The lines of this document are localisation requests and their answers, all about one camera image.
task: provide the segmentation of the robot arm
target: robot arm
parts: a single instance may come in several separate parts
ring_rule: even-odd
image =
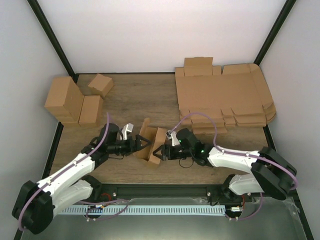
[[[276,151],[263,147],[260,151],[239,151],[211,144],[201,143],[187,128],[177,133],[168,132],[169,139],[179,144],[164,144],[153,152],[161,160],[192,158],[198,165],[208,167],[226,167],[248,174],[231,175],[224,182],[228,186],[228,196],[247,193],[265,193],[275,199],[285,200],[293,185],[293,179],[284,171],[268,165],[258,157],[264,157],[282,166],[294,176],[297,170]]]
[[[129,123],[120,131],[117,125],[110,123],[102,145],[92,155],[87,156],[103,139],[105,125],[100,135],[92,139],[90,144],[62,169],[37,183],[26,182],[18,194],[12,215],[18,220],[27,201],[36,191],[43,188],[26,208],[21,221],[22,226],[38,234],[58,213],[72,204],[81,200],[96,201],[101,195],[101,183],[87,174],[107,161],[111,154],[127,156],[151,144],[140,135],[136,135],[135,140],[128,136],[132,128],[133,125]]]

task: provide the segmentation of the gray floor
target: gray floor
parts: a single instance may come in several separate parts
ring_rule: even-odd
[[[146,200],[133,204],[145,204]],[[246,203],[250,214],[258,203]],[[221,216],[118,216],[86,222],[81,215],[58,215],[38,235],[25,232],[23,240],[305,240],[297,209],[290,199],[265,198],[251,219],[229,221]]]

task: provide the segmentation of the white ventilation grille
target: white ventilation grille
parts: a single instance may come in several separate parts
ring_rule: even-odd
[[[88,215],[102,214],[113,215],[120,212],[125,206],[111,205],[100,209],[94,209]],[[84,215],[88,211],[87,205],[72,205],[64,209],[60,215]],[[210,205],[137,205],[129,206],[121,215],[199,215],[199,216],[224,216],[226,208]]]

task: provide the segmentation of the gray wall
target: gray wall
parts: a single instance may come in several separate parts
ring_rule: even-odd
[[[0,23],[0,239],[11,240],[20,187],[40,179],[57,128],[46,95],[66,70],[26,0],[1,1]]]
[[[261,67],[277,117],[275,146],[298,171],[298,194],[320,239],[320,1],[297,1]]]
[[[285,0],[39,0],[76,73],[255,60]]]

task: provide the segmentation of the table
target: table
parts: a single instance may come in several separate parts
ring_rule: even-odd
[[[85,95],[91,95],[88,83],[94,74],[80,74],[77,85]],[[133,135],[138,134],[144,118],[151,118],[151,126],[171,129],[180,120],[174,74],[106,74],[113,78],[114,87],[103,102],[103,120],[100,127],[64,128],[52,164],[55,173],[69,163],[99,135],[107,121],[107,112],[120,127],[134,124]],[[217,144],[237,150],[260,150],[267,146],[262,127],[228,128],[228,133],[218,135]],[[200,136],[203,142],[211,142],[212,136]],[[191,159],[181,161],[188,166]],[[222,184],[229,174],[240,171],[225,167],[203,167],[194,164],[182,168],[178,160],[162,161],[157,169],[151,169],[133,155],[122,160],[109,159],[91,175],[102,183],[113,184]]]

